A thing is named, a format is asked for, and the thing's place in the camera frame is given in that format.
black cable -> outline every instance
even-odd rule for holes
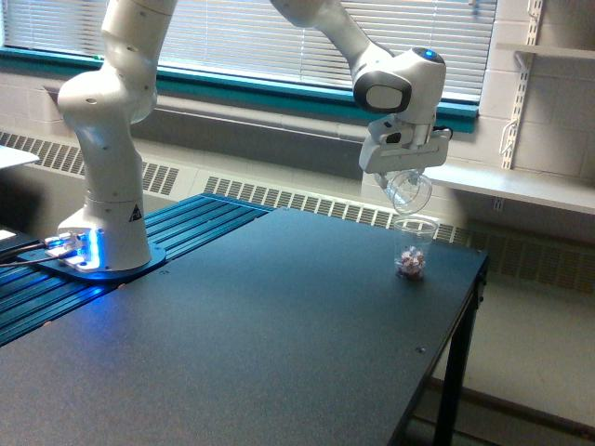
[[[26,262],[5,263],[5,264],[0,264],[0,268],[15,268],[15,267],[24,267],[27,265],[37,265],[38,263],[49,262],[50,260],[59,260],[61,258],[72,257],[75,254],[76,254],[76,251],[70,251],[68,253],[64,253],[60,256],[55,256],[55,257],[38,258],[37,260],[28,260]]]
[[[6,260],[7,258],[11,258],[17,256],[19,254],[27,253],[29,251],[34,251],[35,249],[43,249],[46,247],[45,243],[35,243],[35,244],[28,244],[27,246],[21,246],[19,248],[10,249],[2,254],[0,254],[0,261]]]

teal window frame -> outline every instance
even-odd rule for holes
[[[101,57],[75,56],[62,53],[0,47],[0,70],[51,73],[75,76],[98,70]],[[213,72],[199,72],[159,67],[157,89],[164,93],[182,94],[211,101],[232,101],[247,108],[266,107],[282,112],[313,114],[324,119],[340,119],[367,125],[379,115],[361,110],[350,90],[312,85],[291,84]],[[474,103],[443,101],[438,106],[436,125],[451,127],[456,132],[473,133],[479,106]]]

radiator vent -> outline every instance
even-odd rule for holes
[[[205,192],[239,198],[270,207],[291,207],[343,218],[379,228],[391,228],[396,213],[387,208],[334,197],[266,188],[221,177],[210,177]],[[559,248],[539,240],[525,240],[480,230],[441,224],[436,240],[487,250],[490,273],[498,272],[533,282],[592,294],[595,291],[595,254],[574,247]]]
[[[43,139],[29,138],[0,132],[0,146],[27,151],[39,157],[35,164],[51,170],[84,176],[83,154],[78,147],[59,144]],[[162,164],[142,164],[142,188],[149,192],[168,196],[174,188],[179,169]]]

candy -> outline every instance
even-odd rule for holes
[[[397,265],[399,274],[407,279],[420,280],[426,267],[424,253],[415,246],[407,246],[401,253],[401,261]]]

clear plastic cup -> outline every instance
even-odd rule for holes
[[[431,196],[431,181],[418,170],[403,170],[395,175],[385,189],[400,216],[419,212]]]
[[[400,216],[393,229],[395,273],[412,281],[422,280],[438,223],[423,216]]]

